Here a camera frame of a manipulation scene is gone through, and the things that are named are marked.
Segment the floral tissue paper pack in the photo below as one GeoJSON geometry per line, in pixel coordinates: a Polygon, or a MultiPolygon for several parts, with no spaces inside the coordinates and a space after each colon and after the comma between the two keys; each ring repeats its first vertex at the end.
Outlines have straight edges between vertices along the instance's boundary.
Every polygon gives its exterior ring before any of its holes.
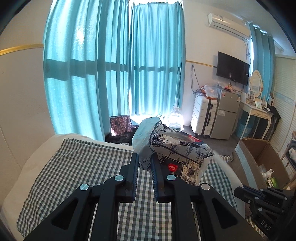
{"type": "Polygon", "coordinates": [[[141,122],[132,138],[139,168],[152,170],[152,155],[186,183],[198,186],[214,153],[202,140],[164,125],[158,117],[141,122]]]}

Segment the brown cardboard box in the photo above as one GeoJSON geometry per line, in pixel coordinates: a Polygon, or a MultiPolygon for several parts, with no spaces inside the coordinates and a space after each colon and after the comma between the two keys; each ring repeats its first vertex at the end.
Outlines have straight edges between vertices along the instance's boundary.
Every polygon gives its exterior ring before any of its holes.
{"type": "Polygon", "coordinates": [[[288,173],[279,155],[266,140],[243,138],[232,152],[229,166],[235,172],[242,184],[254,189],[267,187],[259,166],[272,169],[272,178],[276,180],[279,189],[285,188],[290,182],[288,173]]]}

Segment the blue laundry basket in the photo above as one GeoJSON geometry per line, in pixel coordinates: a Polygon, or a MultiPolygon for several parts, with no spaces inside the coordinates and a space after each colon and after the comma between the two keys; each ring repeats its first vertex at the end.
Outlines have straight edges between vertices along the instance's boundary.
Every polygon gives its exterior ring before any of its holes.
{"type": "Polygon", "coordinates": [[[252,127],[253,127],[253,125],[247,125],[247,127],[245,127],[244,124],[238,123],[237,128],[236,128],[236,136],[238,138],[241,138],[241,137],[246,138],[246,137],[248,137],[251,130],[252,130],[252,127]]]}

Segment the silver mini fridge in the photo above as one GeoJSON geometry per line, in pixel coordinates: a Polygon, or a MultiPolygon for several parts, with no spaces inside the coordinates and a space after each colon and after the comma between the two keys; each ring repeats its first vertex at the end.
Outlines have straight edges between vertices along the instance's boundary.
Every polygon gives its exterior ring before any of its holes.
{"type": "Polygon", "coordinates": [[[232,134],[241,95],[218,89],[218,104],[210,138],[228,140],[232,134]]]}

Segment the large clear water jug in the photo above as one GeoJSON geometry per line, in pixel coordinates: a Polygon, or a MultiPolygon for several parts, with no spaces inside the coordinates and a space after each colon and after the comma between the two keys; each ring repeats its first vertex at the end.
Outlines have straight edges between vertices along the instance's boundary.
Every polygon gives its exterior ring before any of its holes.
{"type": "Polygon", "coordinates": [[[184,129],[184,117],[179,107],[173,106],[172,111],[166,118],[166,125],[180,131],[184,129]]]}

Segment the white suitcase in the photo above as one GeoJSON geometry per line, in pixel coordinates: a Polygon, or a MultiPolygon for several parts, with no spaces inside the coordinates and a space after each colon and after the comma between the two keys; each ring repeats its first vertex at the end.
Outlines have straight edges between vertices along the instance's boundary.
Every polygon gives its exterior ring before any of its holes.
{"type": "Polygon", "coordinates": [[[216,99],[208,99],[205,96],[197,96],[195,98],[191,127],[195,134],[200,136],[208,136],[211,133],[218,101],[216,99]]]}

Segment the black clothes pile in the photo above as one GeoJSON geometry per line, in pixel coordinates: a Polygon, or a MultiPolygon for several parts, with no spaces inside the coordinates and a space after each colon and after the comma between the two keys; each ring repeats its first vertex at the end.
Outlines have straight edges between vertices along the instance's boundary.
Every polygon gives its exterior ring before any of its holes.
{"type": "Polygon", "coordinates": [[[112,136],[110,133],[105,136],[105,141],[108,143],[132,145],[132,138],[135,132],[124,133],[122,136],[112,136]]]}

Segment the white oval mirror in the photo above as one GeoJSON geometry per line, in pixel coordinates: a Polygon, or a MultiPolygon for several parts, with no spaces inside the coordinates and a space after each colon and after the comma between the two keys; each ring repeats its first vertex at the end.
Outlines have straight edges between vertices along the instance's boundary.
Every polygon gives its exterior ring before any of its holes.
{"type": "Polygon", "coordinates": [[[253,71],[249,79],[249,97],[252,100],[260,98],[263,92],[263,80],[258,70],[253,71]]]}

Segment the polka dot storage bag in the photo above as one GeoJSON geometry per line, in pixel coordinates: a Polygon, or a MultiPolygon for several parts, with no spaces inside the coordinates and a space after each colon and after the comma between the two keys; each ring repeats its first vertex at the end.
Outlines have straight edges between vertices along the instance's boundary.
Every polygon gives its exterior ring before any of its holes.
{"type": "Polygon", "coordinates": [[[112,116],[109,119],[112,136],[123,136],[137,128],[137,125],[132,124],[132,120],[128,115],[112,116]]]}

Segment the plastic bag on suitcase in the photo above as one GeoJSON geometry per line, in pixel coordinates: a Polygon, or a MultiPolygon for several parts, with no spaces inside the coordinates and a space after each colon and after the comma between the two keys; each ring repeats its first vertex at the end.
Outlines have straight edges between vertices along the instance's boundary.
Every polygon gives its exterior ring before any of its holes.
{"type": "Polygon", "coordinates": [[[201,92],[208,99],[218,99],[218,90],[217,87],[210,86],[205,84],[201,87],[201,92]]]}

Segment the teal side curtain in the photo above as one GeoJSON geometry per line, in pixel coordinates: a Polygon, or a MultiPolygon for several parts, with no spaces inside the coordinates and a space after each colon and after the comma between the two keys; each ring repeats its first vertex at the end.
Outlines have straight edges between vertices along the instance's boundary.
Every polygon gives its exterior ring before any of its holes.
{"type": "Polygon", "coordinates": [[[251,39],[253,42],[253,70],[258,70],[263,81],[261,97],[268,101],[274,81],[275,45],[271,35],[262,32],[260,27],[249,23],[251,39]]]}

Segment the white air conditioner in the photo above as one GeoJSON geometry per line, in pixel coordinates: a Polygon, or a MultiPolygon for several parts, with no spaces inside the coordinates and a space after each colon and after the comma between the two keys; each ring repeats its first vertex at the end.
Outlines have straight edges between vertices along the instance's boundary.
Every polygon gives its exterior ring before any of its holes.
{"type": "Polygon", "coordinates": [[[231,34],[239,39],[246,41],[250,39],[250,30],[246,27],[246,25],[241,25],[237,22],[229,20],[228,18],[224,18],[221,15],[209,13],[208,23],[210,27],[231,34]]]}

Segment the teal window curtain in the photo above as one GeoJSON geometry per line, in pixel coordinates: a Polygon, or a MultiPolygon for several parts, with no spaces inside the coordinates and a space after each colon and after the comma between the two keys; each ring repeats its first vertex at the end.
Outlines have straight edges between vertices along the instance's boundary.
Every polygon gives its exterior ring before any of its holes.
{"type": "Polygon", "coordinates": [[[43,65],[55,133],[103,141],[112,116],[169,113],[185,60],[181,1],[53,1],[43,65]]]}

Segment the black wall television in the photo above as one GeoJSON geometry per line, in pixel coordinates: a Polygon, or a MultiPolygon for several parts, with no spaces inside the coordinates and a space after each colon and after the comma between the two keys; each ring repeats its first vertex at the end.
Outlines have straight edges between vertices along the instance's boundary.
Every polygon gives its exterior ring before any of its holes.
{"type": "Polygon", "coordinates": [[[216,75],[231,81],[248,85],[250,65],[228,54],[218,52],[216,75]]]}

